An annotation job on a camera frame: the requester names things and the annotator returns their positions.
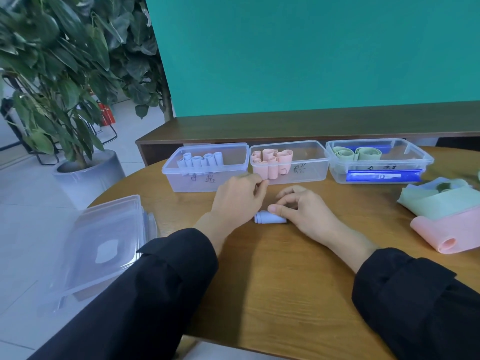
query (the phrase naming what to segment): pink paper roll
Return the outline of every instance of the pink paper roll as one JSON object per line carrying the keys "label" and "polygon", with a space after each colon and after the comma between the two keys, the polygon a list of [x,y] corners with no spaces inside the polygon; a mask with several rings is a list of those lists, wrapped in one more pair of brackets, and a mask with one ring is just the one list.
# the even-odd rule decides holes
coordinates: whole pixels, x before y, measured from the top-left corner
{"label": "pink paper roll", "polygon": [[[276,156],[268,159],[268,164],[276,164],[279,162],[279,159]],[[268,179],[276,180],[279,176],[279,166],[278,165],[269,165],[268,166]]]}
{"label": "pink paper roll", "polygon": [[251,157],[252,159],[260,159],[262,161],[262,151],[260,150],[255,150],[251,152]]}
{"label": "pink paper roll", "polygon": [[268,179],[268,162],[262,162],[260,158],[255,158],[253,162],[262,165],[262,166],[252,166],[253,172],[259,174],[261,176],[261,179],[267,180]]}
{"label": "pink paper roll", "polygon": [[455,254],[480,246],[480,206],[432,221],[418,216],[412,229],[441,254]]}
{"label": "pink paper roll", "polygon": [[292,166],[291,162],[293,159],[293,151],[291,150],[280,151],[276,154],[276,157],[278,158],[279,163],[288,163],[285,165],[279,165],[278,172],[281,175],[284,175],[290,172],[290,167]]}
{"label": "pink paper roll", "polygon": [[262,153],[262,156],[263,156],[263,161],[268,162],[268,159],[270,159],[271,157],[274,156],[275,150],[273,150],[273,149],[263,149],[261,151],[261,153]]}

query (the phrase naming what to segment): plant pot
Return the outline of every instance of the plant pot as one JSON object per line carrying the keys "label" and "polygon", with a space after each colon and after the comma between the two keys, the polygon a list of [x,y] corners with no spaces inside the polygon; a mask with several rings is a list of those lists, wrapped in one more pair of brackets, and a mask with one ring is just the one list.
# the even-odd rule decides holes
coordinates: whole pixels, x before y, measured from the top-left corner
{"label": "plant pot", "polygon": [[117,153],[95,151],[89,165],[79,170],[77,162],[62,161],[53,169],[53,176],[78,210],[84,210],[101,193],[125,178]]}

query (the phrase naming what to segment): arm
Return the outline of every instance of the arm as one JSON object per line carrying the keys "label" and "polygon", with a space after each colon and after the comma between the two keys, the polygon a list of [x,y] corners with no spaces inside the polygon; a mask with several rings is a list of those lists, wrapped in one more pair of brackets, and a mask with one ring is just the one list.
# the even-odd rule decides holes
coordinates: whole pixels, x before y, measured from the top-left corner
{"label": "arm", "polygon": [[399,359],[478,359],[480,294],[435,262],[380,249],[350,229],[320,196],[288,187],[268,210],[292,221],[356,273],[352,301]]}
{"label": "arm", "polygon": [[211,212],[193,228],[141,247],[140,259],[29,359],[173,358],[225,238],[260,209],[267,186],[257,174],[231,178],[218,188]]}
{"label": "arm", "polygon": [[395,248],[360,267],[352,301],[399,359],[478,359],[480,294],[455,273]]}

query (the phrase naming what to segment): green partition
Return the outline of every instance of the green partition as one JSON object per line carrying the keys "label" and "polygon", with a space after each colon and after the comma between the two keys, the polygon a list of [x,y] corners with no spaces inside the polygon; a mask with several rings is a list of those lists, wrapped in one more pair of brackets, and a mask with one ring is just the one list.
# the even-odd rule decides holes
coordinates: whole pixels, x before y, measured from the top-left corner
{"label": "green partition", "polygon": [[480,100],[480,0],[147,0],[177,116]]}

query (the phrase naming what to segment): black jacket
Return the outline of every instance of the black jacket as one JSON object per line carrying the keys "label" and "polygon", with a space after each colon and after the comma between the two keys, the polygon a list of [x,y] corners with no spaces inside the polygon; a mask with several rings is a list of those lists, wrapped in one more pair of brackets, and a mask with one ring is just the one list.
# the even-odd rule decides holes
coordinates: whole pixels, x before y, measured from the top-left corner
{"label": "black jacket", "polygon": [[[139,252],[29,359],[171,359],[218,269],[217,257],[194,228]],[[433,261],[379,249],[358,271],[352,301],[399,359],[480,359],[480,295]]]}

